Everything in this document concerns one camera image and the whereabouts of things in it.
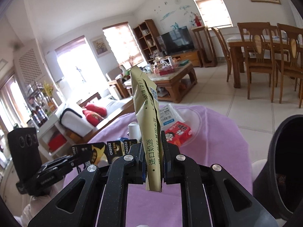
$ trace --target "red pillow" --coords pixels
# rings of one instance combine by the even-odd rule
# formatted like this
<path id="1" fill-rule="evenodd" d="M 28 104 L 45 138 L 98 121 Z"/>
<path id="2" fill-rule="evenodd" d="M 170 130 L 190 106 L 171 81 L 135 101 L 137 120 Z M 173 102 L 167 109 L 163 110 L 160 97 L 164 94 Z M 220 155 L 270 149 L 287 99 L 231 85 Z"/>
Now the red pillow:
<path id="1" fill-rule="evenodd" d="M 85 108 L 87 110 L 93 111 L 97 114 L 100 114 L 102 117 L 105 117 L 107 115 L 107 111 L 105 107 L 100 107 L 95 105 L 94 103 L 87 103 L 87 105 L 85 106 Z"/>
<path id="2" fill-rule="evenodd" d="M 86 109 L 83 110 L 83 114 L 85 115 L 87 121 L 95 127 L 104 119 L 99 114 Z"/>

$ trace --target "wooden tv cabinet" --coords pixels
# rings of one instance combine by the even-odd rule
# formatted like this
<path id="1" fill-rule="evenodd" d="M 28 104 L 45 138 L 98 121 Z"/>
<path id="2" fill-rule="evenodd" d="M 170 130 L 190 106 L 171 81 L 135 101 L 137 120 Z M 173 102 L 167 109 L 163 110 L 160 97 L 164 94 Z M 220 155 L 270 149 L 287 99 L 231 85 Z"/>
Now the wooden tv cabinet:
<path id="1" fill-rule="evenodd" d="M 180 58 L 181 60 L 190 60 L 191 64 L 199 67 L 203 67 L 202 59 L 199 50 L 187 51 L 185 53 L 171 54 L 173 58 Z"/>

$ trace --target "red tissue box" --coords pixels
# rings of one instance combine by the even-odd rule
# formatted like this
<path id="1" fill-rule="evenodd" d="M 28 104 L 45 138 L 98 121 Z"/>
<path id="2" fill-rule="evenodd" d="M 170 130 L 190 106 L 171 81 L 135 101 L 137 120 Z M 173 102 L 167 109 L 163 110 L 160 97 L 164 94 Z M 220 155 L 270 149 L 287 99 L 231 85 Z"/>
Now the red tissue box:
<path id="1" fill-rule="evenodd" d="M 166 141 L 181 146 L 191 137 L 192 131 L 189 126 L 177 121 L 171 128 L 165 131 Z"/>

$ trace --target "metal screw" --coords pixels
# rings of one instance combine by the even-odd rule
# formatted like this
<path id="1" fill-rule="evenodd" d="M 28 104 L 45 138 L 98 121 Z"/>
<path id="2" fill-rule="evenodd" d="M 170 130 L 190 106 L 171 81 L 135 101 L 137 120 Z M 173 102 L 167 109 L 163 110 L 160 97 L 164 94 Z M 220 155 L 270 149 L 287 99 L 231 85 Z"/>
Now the metal screw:
<path id="1" fill-rule="evenodd" d="M 213 165 L 212 168 L 214 169 L 214 171 L 217 171 L 217 172 L 222 170 L 222 167 L 220 165 L 217 165 L 217 164 Z"/>
<path id="2" fill-rule="evenodd" d="M 89 172 L 94 172 L 95 170 L 97 169 L 97 166 L 96 165 L 89 165 L 88 167 L 87 167 L 87 170 L 89 171 Z"/>
<path id="3" fill-rule="evenodd" d="M 176 159 L 177 159 L 177 160 L 185 160 L 185 156 L 184 156 L 183 154 L 178 154 L 178 155 L 176 156 Z"/>
<path id="4" fill-rule="evenodd" d="M 131 154 L 127 154 L 124 156 L 124 160 L 126 161 L 131 161 L 134 158 L 134 156 L 132 156 Z"/>

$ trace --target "flat screen tv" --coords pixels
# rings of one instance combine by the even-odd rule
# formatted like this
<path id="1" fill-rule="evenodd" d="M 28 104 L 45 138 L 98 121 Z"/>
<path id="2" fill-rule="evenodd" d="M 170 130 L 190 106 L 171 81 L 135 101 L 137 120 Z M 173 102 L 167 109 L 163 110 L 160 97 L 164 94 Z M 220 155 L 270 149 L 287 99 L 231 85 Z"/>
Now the flat screen tv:
<path id="1" fill-rule="evenodd" d="M 194 43 L 186 26 L 157 37 L 162 51 L 170 55 L 194 49 Z"/>

